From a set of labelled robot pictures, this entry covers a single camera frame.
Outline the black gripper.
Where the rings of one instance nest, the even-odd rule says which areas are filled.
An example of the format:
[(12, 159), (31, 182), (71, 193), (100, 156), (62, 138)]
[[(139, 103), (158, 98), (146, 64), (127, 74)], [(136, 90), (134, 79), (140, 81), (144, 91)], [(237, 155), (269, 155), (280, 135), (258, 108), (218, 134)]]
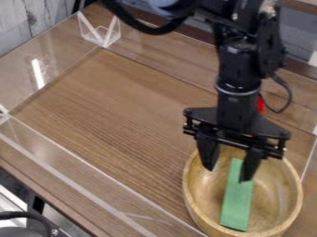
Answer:
[(281, 159), (292, 134), (258, 112), (258, 90), (249, 93), (218, 94), (214, 107), (189, 107), (183, 110), (183, 132), (194, 137), (203, 167), (213, 171), (219, 146), (246, 151), (239, 182), (250, 181), (262, 159)]

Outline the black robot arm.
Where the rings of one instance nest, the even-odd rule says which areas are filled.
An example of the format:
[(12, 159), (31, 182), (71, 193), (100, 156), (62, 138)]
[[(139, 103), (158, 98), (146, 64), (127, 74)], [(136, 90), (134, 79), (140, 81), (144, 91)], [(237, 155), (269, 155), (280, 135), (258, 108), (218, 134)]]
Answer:
[(284, 81), (276, 71), (284, 66), (286, 50), (280, 37), (280, 3), (265, 0), (150, 0), (151, 7), (173, 21), (197, 9), (207, 11), (219, 60), (214, 87), (215, 107), (183, 111), (183, 132), (197, 141), (206, 169), (214, 169), (222, 144), (246, 151), (241, 180), (254, 178), (263, 159), (284, 156), (290, 132), (258, 111), (262, 80)]

